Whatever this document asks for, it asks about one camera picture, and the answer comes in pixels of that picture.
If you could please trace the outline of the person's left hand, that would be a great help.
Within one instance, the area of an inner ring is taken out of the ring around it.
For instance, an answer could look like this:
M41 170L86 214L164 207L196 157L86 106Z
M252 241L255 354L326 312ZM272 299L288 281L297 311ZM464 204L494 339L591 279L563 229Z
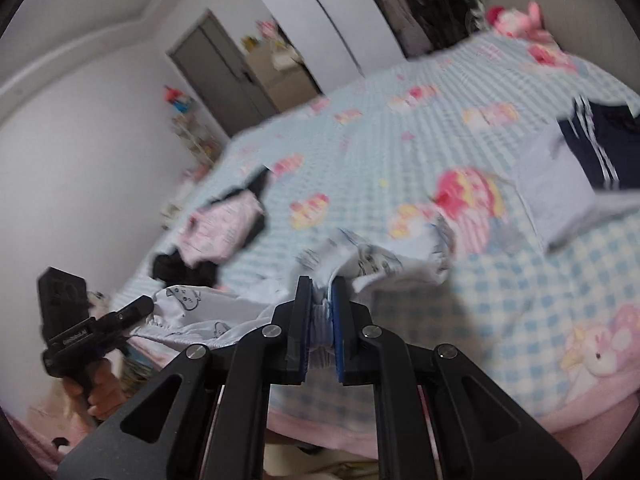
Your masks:
M96 363L92 384L91 391L85 393L84 388L72 378L62 379L64 391L75 413L85 419L91 418L104 422L127 401L109 360L103 359Z

